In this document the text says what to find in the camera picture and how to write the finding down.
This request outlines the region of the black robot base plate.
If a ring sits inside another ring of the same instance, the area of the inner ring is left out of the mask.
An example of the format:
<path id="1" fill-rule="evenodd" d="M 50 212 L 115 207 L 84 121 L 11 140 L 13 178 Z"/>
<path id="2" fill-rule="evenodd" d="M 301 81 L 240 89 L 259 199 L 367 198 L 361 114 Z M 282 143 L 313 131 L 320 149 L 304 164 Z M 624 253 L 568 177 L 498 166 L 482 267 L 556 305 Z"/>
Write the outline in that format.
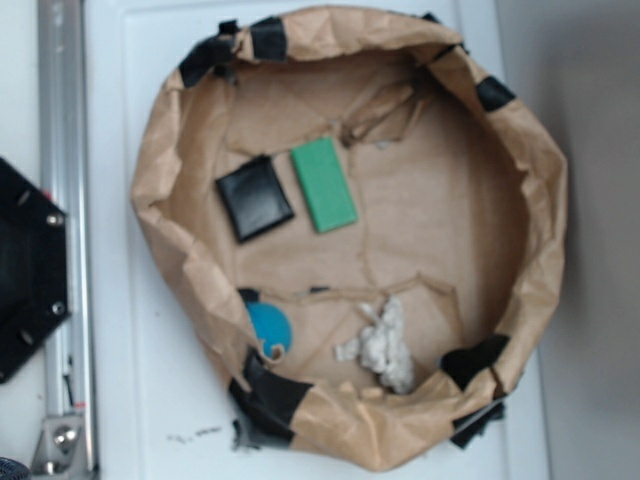
<path id="1" fill-rule="evenodd" d="M 69 316 L 66 214 L 1 161 L 1 382 Z"/>

